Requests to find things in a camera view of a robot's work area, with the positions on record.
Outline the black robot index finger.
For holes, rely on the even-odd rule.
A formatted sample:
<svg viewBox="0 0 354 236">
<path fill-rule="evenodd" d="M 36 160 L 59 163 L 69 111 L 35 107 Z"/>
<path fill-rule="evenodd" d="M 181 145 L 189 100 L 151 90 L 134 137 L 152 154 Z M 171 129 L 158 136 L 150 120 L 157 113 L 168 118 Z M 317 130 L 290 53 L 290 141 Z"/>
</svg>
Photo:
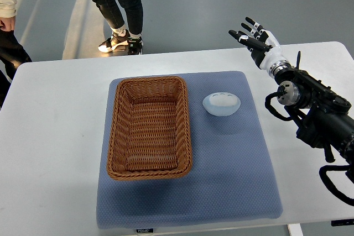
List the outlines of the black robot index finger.
<svg viewBox="0 0 354 236">
<path fill-rule="evenodd" d="M 232 36 L 238 42 L 241 42 L 242 39 L 243 39 L 243 32 L 237 32 L 235 30 L 229 30 L 228 33 L 229 33 L 230 36 Z"/>
</svg>

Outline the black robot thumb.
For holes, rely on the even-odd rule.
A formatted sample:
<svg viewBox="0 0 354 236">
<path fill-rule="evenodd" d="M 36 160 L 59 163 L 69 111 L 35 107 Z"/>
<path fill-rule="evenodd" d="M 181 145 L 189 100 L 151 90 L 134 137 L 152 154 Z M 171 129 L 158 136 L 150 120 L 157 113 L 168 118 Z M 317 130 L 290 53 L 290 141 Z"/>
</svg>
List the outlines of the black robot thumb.
<svg viewBox="0 0 354 236">
<path fill-rule="evenodd" d="M 268 52 L 270 50 L 270 45 L 266 45 L 265 43 L 259 40 L 249 37 L 248 35 L 241 35 L 239 37 L 239 43 L 253 50 L 265 52 Z"/>
</svg>

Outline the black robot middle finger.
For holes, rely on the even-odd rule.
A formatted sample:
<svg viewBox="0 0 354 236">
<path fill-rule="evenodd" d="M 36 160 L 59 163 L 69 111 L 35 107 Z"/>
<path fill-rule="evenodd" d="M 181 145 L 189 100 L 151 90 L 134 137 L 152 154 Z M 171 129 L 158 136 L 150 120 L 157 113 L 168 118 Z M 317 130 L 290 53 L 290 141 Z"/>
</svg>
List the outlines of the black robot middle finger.
<svg viewBox="0 0 354 236">
<path fill-rule="evenodd" d="M 260 38 L 260 32 L 253 26 L 249 26 L 245 23 L 241 23 L 241 27 L 243 29 L 245 29 L 246 31 L 248 31 L 255 39 L 259 39 Z"/>
</svg>

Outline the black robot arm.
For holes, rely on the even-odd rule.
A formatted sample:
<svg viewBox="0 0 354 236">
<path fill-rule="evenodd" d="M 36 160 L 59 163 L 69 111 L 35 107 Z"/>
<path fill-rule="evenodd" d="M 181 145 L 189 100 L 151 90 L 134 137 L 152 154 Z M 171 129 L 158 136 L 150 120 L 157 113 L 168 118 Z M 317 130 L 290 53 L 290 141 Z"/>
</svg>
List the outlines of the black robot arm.
<svg viewBox="0 0 354 236">
<path fill-rule="evenodd" d="M 310 76 L 299 65 L 293 66 L 282 47 L 262 25 L 247 17 L 243 30 L 229 30 L 229 35 L 251 53 L 255 65 L 268 73 L 278 85 L 265 99 L 266 109 L 283 121 L 293 121 L 297 138 L 313 148 L 325 151 L 327 162 L 334 162 L 335 149 L 353 166 L 353 118 L 351 104 L 331 87 Z"/>
</svg>

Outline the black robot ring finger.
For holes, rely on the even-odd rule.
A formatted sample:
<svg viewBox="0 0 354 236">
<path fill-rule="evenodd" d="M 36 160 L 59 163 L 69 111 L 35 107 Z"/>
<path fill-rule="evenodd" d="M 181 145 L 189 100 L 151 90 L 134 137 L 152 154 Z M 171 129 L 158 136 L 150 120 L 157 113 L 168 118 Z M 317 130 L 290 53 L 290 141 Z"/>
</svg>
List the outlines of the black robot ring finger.
<svg viewBox="0 0 354 236">
<path fill-rule="evenodd" d="M 245 17 L 246 22 L 248 23 L 248 25 L 251 26 L 252 29 L 258 31 L 258 32 L 263 32 L 265 30 L 265 28 L 259 24 L 258 22 L 256 22 L 255 20 L 253 20 L 250 17 Z"/>
</svg>

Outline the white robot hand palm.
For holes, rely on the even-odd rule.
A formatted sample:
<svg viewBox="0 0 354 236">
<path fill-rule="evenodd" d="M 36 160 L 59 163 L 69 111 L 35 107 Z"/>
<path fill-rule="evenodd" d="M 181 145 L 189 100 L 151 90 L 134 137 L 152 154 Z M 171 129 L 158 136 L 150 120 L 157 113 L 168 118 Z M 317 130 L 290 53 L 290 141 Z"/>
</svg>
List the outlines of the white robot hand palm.
<svg viewBox="0 0 354 236">
<path fill-rule="evenodd" d="M 256 40 L 259 40 L 266 45 L 271 46 L 269 51 L 257 51 L 253 49 L 251 57 L 261 70 L 270 71 L 272 65 L 278 61 L 285 61 L 287 59 L 283 56 L 283 50 L 276 37 L 269 30 L 251 30 L 251 34 Z"/>
</svg>

